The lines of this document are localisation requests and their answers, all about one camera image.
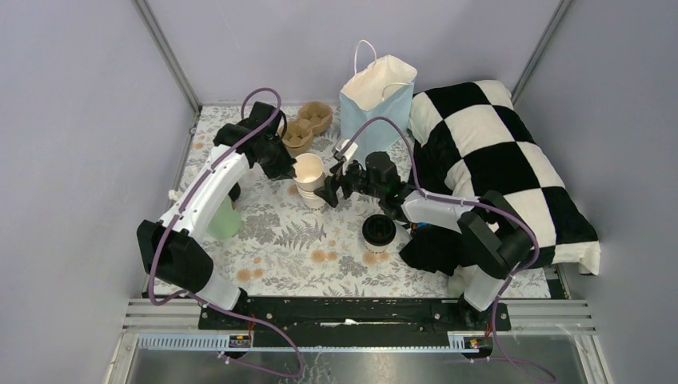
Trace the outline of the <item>stack of white paper cups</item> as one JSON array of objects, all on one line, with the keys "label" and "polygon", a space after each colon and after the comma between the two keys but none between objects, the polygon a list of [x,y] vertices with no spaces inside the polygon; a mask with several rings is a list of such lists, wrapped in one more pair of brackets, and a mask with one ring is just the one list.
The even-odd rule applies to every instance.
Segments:
[{"label": "stack of white paper cups", "polygon": [[297,191],[304,204],[311,210],[320,210],[325,201],[316,196],[314,191],[324,185],[325,172],[322,159],[311,153],[299,154],[293,164],[293,178]]}]

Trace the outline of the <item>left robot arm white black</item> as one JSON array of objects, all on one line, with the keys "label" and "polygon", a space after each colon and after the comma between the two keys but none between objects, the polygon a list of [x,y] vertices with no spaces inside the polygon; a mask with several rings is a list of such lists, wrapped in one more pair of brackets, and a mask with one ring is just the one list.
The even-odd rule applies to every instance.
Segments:
[{"label": "left robot arm white black", "polygon": [[255,102],[246,118],[217,132],[198,176],[178,201],[157,221],[144,220],[137,229],[149,280],[159,278],[218,306],[217,318],[230,329],[247,321],[248,308],[238,301],[244,292],[215,270],[200,241],[218,208],[255,165],[270,180],[293,178],[296,161],[278,133],[286,121],[279,108]]}]

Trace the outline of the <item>black cup lid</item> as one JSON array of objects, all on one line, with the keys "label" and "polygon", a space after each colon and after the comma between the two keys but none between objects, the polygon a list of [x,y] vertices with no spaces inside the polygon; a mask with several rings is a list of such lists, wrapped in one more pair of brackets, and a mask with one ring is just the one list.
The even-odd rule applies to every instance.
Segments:
[{"label": "black cup lid", "polygon": [[370,246],[387,246],[397,234],[395,222],[383,214],[374,214],[363,222],[363,239]]}]

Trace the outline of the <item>white paper cup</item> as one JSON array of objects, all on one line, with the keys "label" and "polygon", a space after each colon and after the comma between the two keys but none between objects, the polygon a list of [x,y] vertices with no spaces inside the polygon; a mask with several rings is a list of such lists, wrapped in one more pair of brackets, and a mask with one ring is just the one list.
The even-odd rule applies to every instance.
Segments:
[{"label": "white paper cup", "polygon": [[365,243],[365,247],[367,251],[373,253],[373,254],[383,254],[386,252],[389,248],[389,244],[386,245],[375,245],[370,242]]}]

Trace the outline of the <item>stack of black lids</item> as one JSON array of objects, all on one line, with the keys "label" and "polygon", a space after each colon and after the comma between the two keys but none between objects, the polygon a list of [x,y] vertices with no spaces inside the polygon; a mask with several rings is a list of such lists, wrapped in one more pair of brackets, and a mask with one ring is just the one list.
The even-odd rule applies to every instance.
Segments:
[{"label": "stack of black lids", "polygon": [[229,199],[232,202],[236,202],[241,196],[241,187],[238,183],[235,183],[228,193]]}]

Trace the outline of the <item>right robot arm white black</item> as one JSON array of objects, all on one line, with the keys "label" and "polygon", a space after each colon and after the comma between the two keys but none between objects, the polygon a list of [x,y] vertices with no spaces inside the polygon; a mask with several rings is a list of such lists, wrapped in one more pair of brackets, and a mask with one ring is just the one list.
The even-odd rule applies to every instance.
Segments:
[{"label": "right robot arm white black", "polygon": [[536,236],[503,195],[489,191],[477,200],[419,191],[401,180],[395,163],[383,151],[368,155],[365,164],[340,160],[314,193],[330,206],[337,194],[354,193],[377,198],[379,207],[392,220],[424,223],[461,236],[461,248],[477,270],[461,297],[460,322],[477,330],[490,319],[495,302],[519,264],[536,247]]}]

